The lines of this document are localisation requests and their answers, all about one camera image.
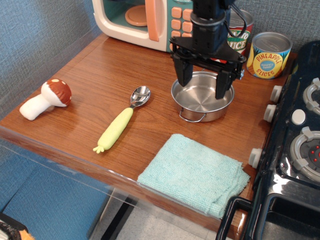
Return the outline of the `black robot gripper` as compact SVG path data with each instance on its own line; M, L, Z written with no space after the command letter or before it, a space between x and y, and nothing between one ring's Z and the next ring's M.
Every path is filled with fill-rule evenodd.
M240 73L243 63L238 62L239 54L227 43L230 9L194 9L190 15L193 27L191 37L172 37L171 57L178 83L184 87L193 76L193 66L202 67L218 73L216 78L215 98L222 99L236 79L235 73ZM209 26L210 18L220 19L226 12L224 25ZM210 60L222 57L227 63Z

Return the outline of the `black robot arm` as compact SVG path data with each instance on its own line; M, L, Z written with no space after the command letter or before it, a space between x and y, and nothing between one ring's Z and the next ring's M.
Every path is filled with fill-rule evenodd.
M171 57L181 86L186 86L192 79L194 66L211 70L217 73L215 97L219 100L235 79L243 77L246 58L227 43L232 34L229 27L231 12L246 20L233 0L193 1L192 36L170 39Z

